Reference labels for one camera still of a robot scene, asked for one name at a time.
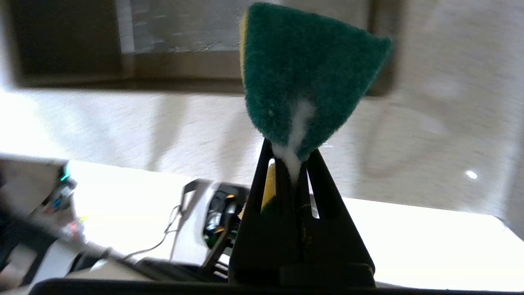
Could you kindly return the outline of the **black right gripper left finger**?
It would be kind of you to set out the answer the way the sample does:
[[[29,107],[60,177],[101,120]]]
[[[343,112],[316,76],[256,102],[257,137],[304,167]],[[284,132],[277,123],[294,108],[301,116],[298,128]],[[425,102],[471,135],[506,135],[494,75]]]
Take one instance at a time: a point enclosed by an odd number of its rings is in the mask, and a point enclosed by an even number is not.
[[[276,160],[277,209],[262,212],[264,185],[272,145],[264,140],[229,262],[229,282],[245,285],[299,285],[303,258],[297,214],[300,188],[292,185],[288,170]]]

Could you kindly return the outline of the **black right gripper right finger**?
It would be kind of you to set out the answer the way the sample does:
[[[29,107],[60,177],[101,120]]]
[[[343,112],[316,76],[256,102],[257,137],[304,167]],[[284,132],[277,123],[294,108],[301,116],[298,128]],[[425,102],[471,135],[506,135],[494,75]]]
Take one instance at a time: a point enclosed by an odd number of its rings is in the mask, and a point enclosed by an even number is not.
[[[308,283],[375,286],[375,264],[319,150],[300,170],[296,216]]]

